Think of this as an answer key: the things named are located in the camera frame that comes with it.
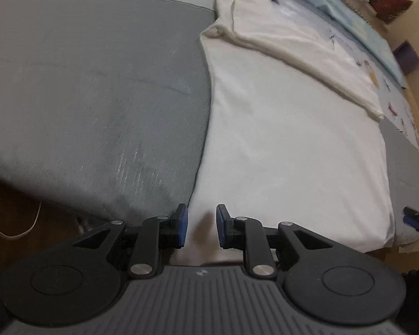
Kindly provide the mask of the white t-shirt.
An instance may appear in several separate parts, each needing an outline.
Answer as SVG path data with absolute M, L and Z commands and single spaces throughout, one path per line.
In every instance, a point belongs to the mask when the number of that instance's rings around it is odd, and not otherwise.
M 293 222 L 361 252 L 394 242 L 384 119 L 369 76 L 343 47 L 271 0 L 216 0 L 200 42 L 209 128 L 176 265 L 234 262 L 216 207 Z

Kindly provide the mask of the purple box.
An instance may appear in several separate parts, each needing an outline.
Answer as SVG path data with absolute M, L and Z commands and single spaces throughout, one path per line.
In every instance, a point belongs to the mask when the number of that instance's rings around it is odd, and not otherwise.
M 405 76 L 419 68 L 419 55 L 408 40 L 400 44 L 393 53 Z

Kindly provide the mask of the printed grey bed sheet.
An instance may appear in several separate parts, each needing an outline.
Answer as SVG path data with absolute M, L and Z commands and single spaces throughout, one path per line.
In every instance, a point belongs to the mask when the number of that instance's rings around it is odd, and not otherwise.
M 419 142 L 403 88 L 337 21 L 284 4 L 340 44 L 372 81 L 395 220 L 418 239 Z M 212 86 L 201 33 L 216 0 L 0 0 L 0 180 L 102 219 L 136 225 L 190 206 Z

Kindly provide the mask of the dark red cushion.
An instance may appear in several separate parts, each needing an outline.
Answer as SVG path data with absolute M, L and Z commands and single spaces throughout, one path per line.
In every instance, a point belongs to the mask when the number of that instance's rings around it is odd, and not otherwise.
M 397 19 L 412 5 L 412 0 L 373 0 L 371 2 L 371 7 L 375 10 L 376 17 L 386 24 Z

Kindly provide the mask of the light blue patterned quilt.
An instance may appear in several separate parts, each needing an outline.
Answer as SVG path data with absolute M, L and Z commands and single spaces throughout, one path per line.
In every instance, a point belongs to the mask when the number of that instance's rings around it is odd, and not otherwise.
M 342 0 L 304 0 L 342 25 L 371 52 L 402 88 L 406 80 L 387 40 Z

